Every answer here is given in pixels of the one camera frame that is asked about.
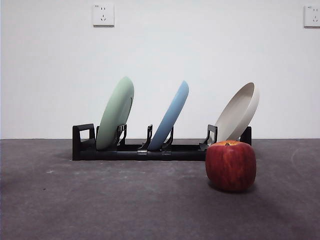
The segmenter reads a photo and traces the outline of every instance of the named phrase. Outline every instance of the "wall socket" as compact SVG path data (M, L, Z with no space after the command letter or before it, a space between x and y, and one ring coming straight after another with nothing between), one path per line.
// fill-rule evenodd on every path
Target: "wall socket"
M304 6L304 27L320 28L320 5Z
M92 22L94 27L115 26L115 6L113 3L92 6Z

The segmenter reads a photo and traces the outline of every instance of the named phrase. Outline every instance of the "green plate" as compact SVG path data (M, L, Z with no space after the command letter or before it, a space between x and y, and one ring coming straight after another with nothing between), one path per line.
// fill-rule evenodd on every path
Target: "green plate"
M117 126L127 123L134 95L134 85L125 76L115 87L105 107L96 137L97 150L106 149L116 142Z

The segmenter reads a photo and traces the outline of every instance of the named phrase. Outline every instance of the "dish rack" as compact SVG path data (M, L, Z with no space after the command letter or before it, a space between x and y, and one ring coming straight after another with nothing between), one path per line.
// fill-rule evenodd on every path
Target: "dish rack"
M207 136L199 144L173 144L174 128L169 139L157 151L148 151L151 142L153 126L147 127L147 138L142 144L127 144L127 125L116 128L114 144L104 150L96 149L96 136L99 126L91 124L75 125L72 127L72 160L137 160L137 161L204 161L209 147L208 140L214 133L214 143L217 142L218 127L208 125ZM81 140L80 132L89 130L89 139ZM239 138L240 142L252 144L252 129L248 126Z

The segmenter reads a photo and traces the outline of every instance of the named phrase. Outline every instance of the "gray floor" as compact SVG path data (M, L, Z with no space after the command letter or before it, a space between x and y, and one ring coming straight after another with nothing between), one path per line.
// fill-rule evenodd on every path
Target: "gray floor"
M3 240L320 239L320 139L253 140L255 184L204 162L71 161L71 140L1 141Z

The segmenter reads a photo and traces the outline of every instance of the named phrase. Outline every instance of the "red apple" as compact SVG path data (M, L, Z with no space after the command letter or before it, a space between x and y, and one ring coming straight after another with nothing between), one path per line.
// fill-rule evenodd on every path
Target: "red apple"
M229 192L244 191L256 178L255 152L244 142L217 142L206 151L205 170L216 188Z

